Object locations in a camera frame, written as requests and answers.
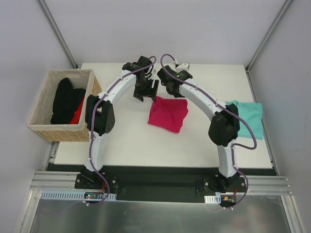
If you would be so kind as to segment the pink t shirt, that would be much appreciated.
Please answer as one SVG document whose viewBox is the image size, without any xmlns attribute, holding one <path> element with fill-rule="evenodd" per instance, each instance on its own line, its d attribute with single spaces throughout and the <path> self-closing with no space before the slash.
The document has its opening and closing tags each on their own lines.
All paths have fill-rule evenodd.
<svg viewBox="0 0 311 233">
<path fill-rule="evenodd" d="M 172 133 L 180 133 L 188 112 L 186 99 L 165 99 L 157 96 L 149 112 L 148 124 Z"/>
</svg>

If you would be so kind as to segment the teal t shirt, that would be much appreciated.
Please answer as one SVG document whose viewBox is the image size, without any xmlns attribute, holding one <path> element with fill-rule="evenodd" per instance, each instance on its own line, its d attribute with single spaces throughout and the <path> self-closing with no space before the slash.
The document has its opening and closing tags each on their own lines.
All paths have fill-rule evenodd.
<svg viewBox="0 0 311 233">
<path fill-rule="evenodd" d="M 240 102 L 237 100 L 227 101 L 227 105 L 234 104 L 238 108 L 239 117 L 242 118 L 251 128 L 256 139 L 263 140 L 262 114 L 263 106 L 261 103 Z"/>
</svg>

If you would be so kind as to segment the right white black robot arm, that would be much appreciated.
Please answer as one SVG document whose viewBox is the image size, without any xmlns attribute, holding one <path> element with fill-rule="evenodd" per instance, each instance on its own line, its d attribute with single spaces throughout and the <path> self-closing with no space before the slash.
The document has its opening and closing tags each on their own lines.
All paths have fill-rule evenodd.
<svg viewBox="0 0 311 233">
<path fill-rule="evenodd" d="M 176 72 L 169 66 L 157 72 L 161 84 L 175 98 L 187 98 L 201 109 L 210 120 L 208 135 L 217 146 L 219 157 L 218 176 L 208 182 L 213 191 L 225 193 L 236 186 L 240 175 L 234 167 L 233 144 L 240 130 L 238 109 L 234 104 L 221 106 L 209 94 L 204 93 L 193 76 L 182 70 Z"/>
</svg>

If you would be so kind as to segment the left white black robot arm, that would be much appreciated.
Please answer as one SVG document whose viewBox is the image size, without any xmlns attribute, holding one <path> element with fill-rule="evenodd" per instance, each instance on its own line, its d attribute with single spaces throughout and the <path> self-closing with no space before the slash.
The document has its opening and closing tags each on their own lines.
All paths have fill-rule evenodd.
<svg viewBox="0 0 311 233">
<path fill-rule="evenodd" d="M 141 102 L 144 98 L 151 98 L 156 102 L 159 81 L 152 79 L 155 63 L 155 56 L 141 56 L 136 62 L 128 62 L 122 66 L 117 79 L 106 90 L 96 96 L 88 96 L 85 123 L 89 130 L 89 150 L 81 174 L 86 177 L 86 183 L 91 188 L 97 189 L 106 181 L 100 170 L 104 166 L 103 152 L 107 136 L 115 126 L 114 106 L 118 100 L 134 87 L 134 98 Z"/>
</svg>

